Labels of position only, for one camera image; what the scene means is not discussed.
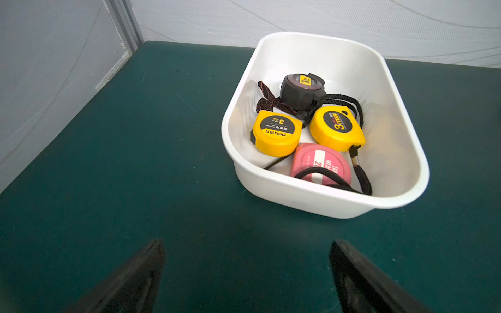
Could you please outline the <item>white plastic storage box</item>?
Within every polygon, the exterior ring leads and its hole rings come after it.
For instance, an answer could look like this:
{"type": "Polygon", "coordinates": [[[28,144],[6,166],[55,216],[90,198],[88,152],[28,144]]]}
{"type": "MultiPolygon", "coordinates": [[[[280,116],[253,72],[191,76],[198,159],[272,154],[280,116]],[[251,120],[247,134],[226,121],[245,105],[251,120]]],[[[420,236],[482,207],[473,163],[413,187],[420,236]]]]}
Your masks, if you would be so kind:
{"type": "Polygon", "coordinates": [[[390,70],[375,49],[353,40],[280,32],[263,37],[243,73],[222,122],[224,147],[242,185],[270,202],[336,219],[351,219],[373,209],[395,209],[417,200],[429,183],[429,165],[390,70]],[[257,83],[274,93],[287,74],[315,74],[326,91],[361,104],[366,144],[361,167],[373,194],[317,185],[289,176],[291,161],[272,170],[270,156],[250,141],[262,96],[257,83]]]}

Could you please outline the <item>yellow deli tape measure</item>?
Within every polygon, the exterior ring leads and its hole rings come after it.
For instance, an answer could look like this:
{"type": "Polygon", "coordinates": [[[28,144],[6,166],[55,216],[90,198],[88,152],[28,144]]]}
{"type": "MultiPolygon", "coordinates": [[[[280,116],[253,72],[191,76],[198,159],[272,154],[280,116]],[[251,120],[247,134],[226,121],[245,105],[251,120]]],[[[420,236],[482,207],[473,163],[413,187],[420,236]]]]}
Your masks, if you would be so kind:
{"type": "Polygon", "coordinates": [[[293,154],[300,143],[303,123],[283,113],[261,110],[251,129],[251,143],[270,157],[293,154]]]}

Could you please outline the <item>pink tape measure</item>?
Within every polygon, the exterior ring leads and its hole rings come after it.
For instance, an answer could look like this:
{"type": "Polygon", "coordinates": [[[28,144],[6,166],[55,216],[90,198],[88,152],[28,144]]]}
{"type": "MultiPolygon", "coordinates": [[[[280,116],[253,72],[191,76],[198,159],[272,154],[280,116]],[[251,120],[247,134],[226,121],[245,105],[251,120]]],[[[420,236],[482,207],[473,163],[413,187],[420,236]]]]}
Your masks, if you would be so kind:
{"type": "Polygon", "coordinates": [[[345,158],[332,148],[315,143],[300,143],[297,145],[256,145],[265,155],[277,160],[267,165],[269,170],[289,156],[293,156],[289,176],[309,181],[318,185],[356,192],[351,187],[352,174],[345,158]]]}

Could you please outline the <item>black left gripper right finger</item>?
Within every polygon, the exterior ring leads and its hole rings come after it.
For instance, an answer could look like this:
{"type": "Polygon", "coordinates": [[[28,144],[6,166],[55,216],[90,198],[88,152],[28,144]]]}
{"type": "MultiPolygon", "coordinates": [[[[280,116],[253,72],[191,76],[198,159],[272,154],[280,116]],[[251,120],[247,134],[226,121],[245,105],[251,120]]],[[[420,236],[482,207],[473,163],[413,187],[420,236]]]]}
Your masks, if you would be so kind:
{"type": "Polygon", "coordinates": [[[353,245],[335,240],[330,265],[343,312],[430,312],[353,245]]]}

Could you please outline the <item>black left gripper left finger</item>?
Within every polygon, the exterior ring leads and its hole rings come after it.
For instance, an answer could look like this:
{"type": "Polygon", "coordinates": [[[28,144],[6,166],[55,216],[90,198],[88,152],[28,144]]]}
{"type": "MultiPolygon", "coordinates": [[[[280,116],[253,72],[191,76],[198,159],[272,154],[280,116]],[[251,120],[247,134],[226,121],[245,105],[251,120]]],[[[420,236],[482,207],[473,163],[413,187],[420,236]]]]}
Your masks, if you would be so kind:
{"type": "Polygon", "coordinates": [[[152,240],[65,312],[152,312],[164,259],[163,242],[152,240]]]}

